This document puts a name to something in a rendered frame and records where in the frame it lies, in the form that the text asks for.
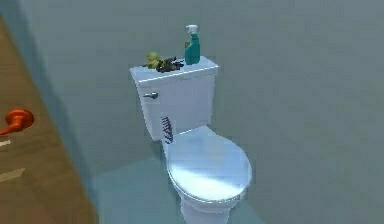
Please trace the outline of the white toilet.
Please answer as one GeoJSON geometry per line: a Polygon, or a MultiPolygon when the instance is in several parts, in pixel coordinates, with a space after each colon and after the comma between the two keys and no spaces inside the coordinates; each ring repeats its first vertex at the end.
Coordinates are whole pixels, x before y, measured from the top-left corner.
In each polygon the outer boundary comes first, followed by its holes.
{"type": "Polygon", "coordinates": [[[204,56],[171,72],[130,69],[147,131],[162,145],[186,224],[228,224],[252,182],[245,151],[209,127],[218,72],[204,56]]]}

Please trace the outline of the teal spray bottle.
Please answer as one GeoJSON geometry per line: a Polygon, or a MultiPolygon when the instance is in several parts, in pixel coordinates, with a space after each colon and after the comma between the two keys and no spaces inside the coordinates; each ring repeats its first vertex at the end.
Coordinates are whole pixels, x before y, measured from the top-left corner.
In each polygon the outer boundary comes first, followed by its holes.
{"type": "Polygon", "coordinates": [[[190,42],[185,47],[185,62],[187,65],[197,64],[200,61],[200,41],[197,34],[197,25],[187,25],[190,42]]]}

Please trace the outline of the yellow green lumpy object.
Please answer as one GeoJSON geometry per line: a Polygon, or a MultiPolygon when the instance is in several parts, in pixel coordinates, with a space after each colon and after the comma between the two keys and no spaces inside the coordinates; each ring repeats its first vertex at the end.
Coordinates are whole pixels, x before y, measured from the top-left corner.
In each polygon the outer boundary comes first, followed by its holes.
{"type": "Polygon", "coordinates": [[[146,55],[146,60],[147,60],[146,66],[149,69],[155,69],[158,66],[159,62],[161,61],[161,57],[157,52],[152,51],[146,55]]]}

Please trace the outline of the orange plunger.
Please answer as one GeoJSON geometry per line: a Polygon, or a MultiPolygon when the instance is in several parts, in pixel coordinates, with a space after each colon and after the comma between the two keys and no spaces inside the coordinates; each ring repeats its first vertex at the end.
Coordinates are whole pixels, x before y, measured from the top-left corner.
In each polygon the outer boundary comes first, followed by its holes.
{"type": "Polygon", "coordinates": [[[7,126],[0,130],[0,135],[20,132],[29,128],[34,123],[34,115],[32,112],[24,109],[14,109],[5,116],[7,126]]]}

